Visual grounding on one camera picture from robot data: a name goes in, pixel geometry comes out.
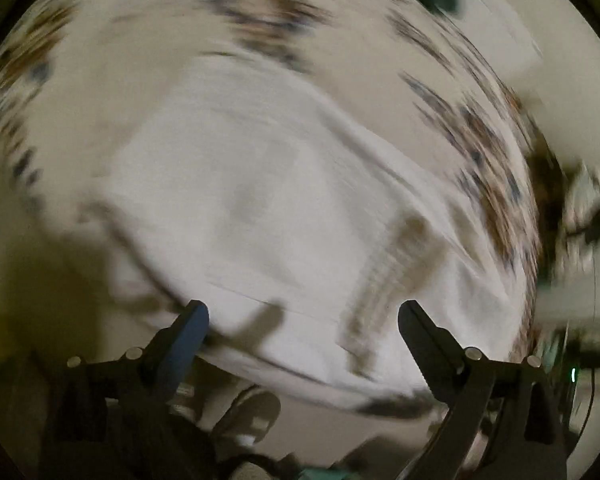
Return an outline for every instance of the wall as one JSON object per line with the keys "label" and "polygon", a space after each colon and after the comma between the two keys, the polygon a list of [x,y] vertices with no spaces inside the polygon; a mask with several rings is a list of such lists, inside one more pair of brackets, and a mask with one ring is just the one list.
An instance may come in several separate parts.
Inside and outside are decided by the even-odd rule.
{"label": "wall", "polygon": [[507,1],[542,53],[541,67],[510,83],[532,95],[532,112],[560,160],[600,167],[600,40],[568,0]]}
{"label": "wall", "polygon": [[540,65],[538,46],[506,0],[458,0],[451,19],[504,81]]}
{"label": "wall", "polygon": [[[507,1],[542,54],[541,66],[507,82],[531,104],[558,159],[582,158],[600,167],[600,40],[568,0]],[[595,304],[595,319],[600,320],[600,250],[595,263],[595,276],[539,290],[536,319],[591,320]],[[585,432],[568,460],[569,479],[579,478],[599,452],[600,394],[596,394]]]}

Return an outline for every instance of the cable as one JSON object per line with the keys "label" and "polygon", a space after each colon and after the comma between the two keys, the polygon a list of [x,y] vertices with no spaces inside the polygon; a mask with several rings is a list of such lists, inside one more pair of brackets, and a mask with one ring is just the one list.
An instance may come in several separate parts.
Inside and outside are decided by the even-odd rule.
{"label": "cable", "polygon": [[[596,257],[595,254],[591,255],[591,259],[593,262],[593,319],[596,319],[596,300],[597,300],[597,291],[598,284],[596,283]],[[582,423],[582,427],[580,428],[580,433],[578,434],[578,439],[576,444],[580,441],[580,437],[584,433],[584,429],[587,427],[587,422],[589,421],[589,415],[591,415],[591,409],[593,408],[593,397],[596,394],[596,369],[591,369],[591,398],[589,399],[589,407],[587,408],[587,415],[584,416],[584,422]]]}
{"label": "cable", "polygon": [[589,415],[591,415],[591,409],[593,408],[593,396],[596,394],[596,370],[595,368],[591,369],[591,398],[589,399],[589,407],[587,408],[587,415],[584,416],[584,422],[582,423],[582,427],[580,428],[580,433],[578,434],[578,439],[576,444],[580,441],[580,437],[584,433],[584,429],[587,427],[587,422],[589,421]]}

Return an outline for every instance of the metal screw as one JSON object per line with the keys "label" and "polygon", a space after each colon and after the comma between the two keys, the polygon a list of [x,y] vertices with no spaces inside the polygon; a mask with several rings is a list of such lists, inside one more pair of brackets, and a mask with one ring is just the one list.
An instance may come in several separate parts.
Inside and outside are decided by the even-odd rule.
{"label": "metal screw", "polygon": [[469,346],[464,350],[464,355],[467,356],[471,361],[479,361],[482,359],[482,352],[473,346]]}
{"label": "metal screw", "polygon": [[542,364],[542,361],[540,360],[540,358],[536,357],[535,355],[530,355],[529,357],[527,357],[526,362],[533,368],[539,368],[540,365]]}
{"label": "metal screw", "polygon": [[135,361],[142,357],[142,349],[138,346],[134,346],[125,352],[125,357],[130,361]]}
{"label": "metal screw", "polygon": [[77,355],[74,355],[73,357],[69,357],[66,360],[66,365],[68,368],[75,368],[80,366],[80,364],[82,363],[82,359],[80,359]]}

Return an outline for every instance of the white towel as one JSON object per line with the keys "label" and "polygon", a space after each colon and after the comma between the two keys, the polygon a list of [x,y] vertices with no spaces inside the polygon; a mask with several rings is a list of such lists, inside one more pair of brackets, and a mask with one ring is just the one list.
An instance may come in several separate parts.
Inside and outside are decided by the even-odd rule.
{"label": "white towel", "polygon": [[425,388],[397,332],[409,298],[491,358],[518,333],[467,199],[257,55],[196,58],[94,198],[174,295],[208,305],[229,342],[210,360],[277,390],[350,407]]}

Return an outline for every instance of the floral fabric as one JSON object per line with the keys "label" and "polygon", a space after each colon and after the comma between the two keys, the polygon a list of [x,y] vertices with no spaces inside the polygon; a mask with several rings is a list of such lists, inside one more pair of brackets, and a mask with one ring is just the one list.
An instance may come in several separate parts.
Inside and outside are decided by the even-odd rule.
{"label": "floral fabric", "polygon": [[164,98],[164,74],[232,44],[303,74],[466,196],[520,292],[510,357],[525,354],[538,241],[524,121],[467,38],[416,0],[38,0],[0,47],[0,160],[48,229],[80,230],[81,192]]}

